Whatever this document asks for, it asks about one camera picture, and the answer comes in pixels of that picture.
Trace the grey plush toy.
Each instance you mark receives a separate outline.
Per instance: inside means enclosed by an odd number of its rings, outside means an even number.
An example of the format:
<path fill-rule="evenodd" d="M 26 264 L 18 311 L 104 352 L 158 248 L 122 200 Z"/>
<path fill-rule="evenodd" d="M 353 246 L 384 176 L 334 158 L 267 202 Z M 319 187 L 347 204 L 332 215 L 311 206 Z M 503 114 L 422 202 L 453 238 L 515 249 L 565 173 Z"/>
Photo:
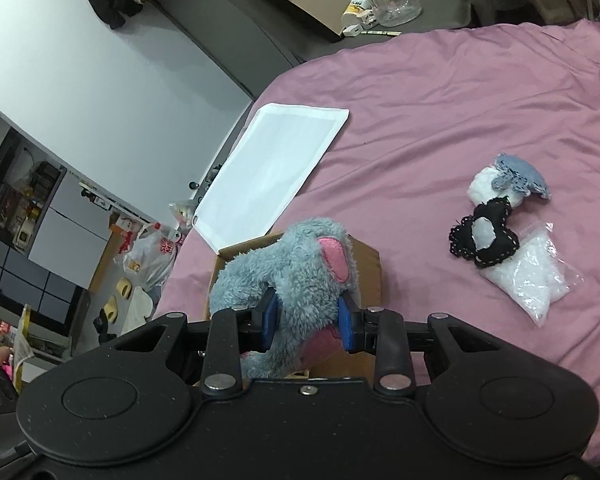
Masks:
<path fill-rule="evenodd" d="M 209 310 L 254 308 L 267 289 L 278 298 L 277 327 L 265 352 L 242 357 L 245 378 L 284 378 L 300 367 L 303 346 L 338 321 L 345 292 L 361 300 L 353 247 L 344 226 L 312 218 L 290 226 L 275 243 L 236 256 L 222 269 L 209 295 Z"/>

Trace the black lace-trimmed pad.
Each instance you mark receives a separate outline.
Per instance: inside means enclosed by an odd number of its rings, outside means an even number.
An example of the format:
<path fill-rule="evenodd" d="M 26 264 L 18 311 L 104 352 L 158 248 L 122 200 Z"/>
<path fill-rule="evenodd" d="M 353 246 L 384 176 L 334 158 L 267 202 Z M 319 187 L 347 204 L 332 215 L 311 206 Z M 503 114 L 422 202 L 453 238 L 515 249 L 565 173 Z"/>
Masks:
<path fill-rule="evenodd" d="M 506 197 L 495 197 L 475 206 L 449 232 L 450 253 L 486 269 L 515 255 L 519 238 L 507 226 L 512 205 Z"/>

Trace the clear bag white filling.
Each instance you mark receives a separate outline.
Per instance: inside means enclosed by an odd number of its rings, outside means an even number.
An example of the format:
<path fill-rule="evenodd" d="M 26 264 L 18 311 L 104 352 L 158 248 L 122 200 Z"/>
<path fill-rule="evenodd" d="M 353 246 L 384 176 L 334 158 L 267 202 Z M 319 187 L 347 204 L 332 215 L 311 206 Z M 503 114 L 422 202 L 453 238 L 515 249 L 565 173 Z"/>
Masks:
<path fill-rule="evenodd" d="M 511 257 L 479 273 L 505 292 L 536 327 L 546 323 L 552 304 L 584 282 L 581 273 L 560 256 L 553 222 L 530 226 Z"/>

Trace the brown cardboard box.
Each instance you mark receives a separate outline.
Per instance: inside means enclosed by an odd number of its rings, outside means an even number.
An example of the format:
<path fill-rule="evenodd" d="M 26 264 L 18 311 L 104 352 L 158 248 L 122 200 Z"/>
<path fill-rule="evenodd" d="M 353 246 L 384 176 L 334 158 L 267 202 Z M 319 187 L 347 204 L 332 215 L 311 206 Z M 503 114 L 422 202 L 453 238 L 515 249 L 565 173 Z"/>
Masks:
<path fill-rule="evenodd" d="M 208 309 L 212 318 L 242 314 L 251 325 L 238 351 L 245 378 L 302 370 L 304 352 L 322 330 L 355 352 L 363 315 L 353 238 L 325 218 L 297 223 L 228 260 L 210 287 Z"/>

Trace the white plastic shopping bag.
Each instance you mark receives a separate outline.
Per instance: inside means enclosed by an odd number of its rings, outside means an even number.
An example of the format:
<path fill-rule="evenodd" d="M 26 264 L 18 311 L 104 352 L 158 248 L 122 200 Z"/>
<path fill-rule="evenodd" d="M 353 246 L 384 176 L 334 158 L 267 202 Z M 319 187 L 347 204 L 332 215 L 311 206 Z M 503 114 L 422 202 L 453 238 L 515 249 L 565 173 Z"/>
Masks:
<path fill-rule="evenodd" d="M 161 287 L 171 274 L 181 241 L 180 231 L 159 222 L 147 223 L 122 254 L 122 269 L 146 292 Z"/>

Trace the yellow slippers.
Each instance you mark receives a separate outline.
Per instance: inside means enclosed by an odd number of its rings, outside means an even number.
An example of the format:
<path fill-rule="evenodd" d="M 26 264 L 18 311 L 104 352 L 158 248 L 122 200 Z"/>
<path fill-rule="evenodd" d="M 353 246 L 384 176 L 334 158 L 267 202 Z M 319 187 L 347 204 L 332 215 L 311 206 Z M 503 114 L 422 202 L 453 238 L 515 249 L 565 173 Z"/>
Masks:
<path fill-rule="evenodd" d="M 108 322 L 113 323 L 118 317 L 118 300 L 127 300 L 131 297 L 133 286 L 127 278 L 120 278 L 116 285 L 116 292 L 109 297 L 106 304 L 102 307 L 105 318 Z"/>

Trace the white flat pillowcase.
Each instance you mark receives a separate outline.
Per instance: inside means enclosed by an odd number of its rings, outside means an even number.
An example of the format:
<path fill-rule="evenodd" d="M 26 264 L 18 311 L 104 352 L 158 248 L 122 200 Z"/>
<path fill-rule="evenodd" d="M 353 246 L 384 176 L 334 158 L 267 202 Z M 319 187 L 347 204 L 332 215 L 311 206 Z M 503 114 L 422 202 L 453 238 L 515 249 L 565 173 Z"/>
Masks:
<path fill-rule="evenodd" d="M 196 232 L 214 252 L 266 234 L 348 118 L 345 108 L 259 108 L 197 207 Z"/>

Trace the blue-grey crochet piece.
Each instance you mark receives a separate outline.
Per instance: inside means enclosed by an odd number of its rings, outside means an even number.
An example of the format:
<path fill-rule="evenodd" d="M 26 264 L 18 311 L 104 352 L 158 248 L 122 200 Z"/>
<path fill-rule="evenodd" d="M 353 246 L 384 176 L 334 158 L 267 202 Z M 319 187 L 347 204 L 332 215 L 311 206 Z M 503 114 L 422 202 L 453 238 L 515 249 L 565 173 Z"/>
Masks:
<path fill-rule="evenodd" d="M 498 175 L 491 181 L 491 188 L 494 191 L 511 188 L 524 198 L 535 194 L 539 195 L 542 200 L 550 199 L 550 188 L 542 174 L 526 160 L 502 153 L 496 156 L 494 168 L 498 170 Z"/>

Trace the pink bed sheet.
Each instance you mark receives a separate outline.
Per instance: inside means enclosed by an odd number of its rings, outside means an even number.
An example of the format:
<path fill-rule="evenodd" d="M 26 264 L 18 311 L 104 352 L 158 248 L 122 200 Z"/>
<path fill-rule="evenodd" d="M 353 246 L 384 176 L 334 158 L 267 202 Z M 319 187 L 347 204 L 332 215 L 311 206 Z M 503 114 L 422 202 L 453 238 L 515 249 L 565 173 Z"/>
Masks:
<path fill-rule="evenodd" d="M 277 77 L 259 104 L 345 108 L 349 119 L 275 223 L 327 217 L 378 251 L 382 303 L 422 321 L 449 312 L 580 375 L 600 401 L 600 22 L 406 34 Z M 553 226 L 573 290 L 536 326 L 467 261 L 451 226 L 498 154 L 550 187 L 509 220 Z M 600 422 L 586 450 L 600 464 Z"/>

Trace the white supplement bottle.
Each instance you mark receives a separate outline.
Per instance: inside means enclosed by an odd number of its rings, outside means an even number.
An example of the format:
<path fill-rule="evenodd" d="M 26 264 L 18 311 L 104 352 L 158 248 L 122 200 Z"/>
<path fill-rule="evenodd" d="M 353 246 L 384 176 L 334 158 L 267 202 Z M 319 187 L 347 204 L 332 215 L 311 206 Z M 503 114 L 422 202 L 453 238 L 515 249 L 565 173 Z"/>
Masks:
<path fill-rule="evenodd" d="M 370 0 L 350 0 L 341 15 L 341 35 L 356 37 L 378 24 Z"/>

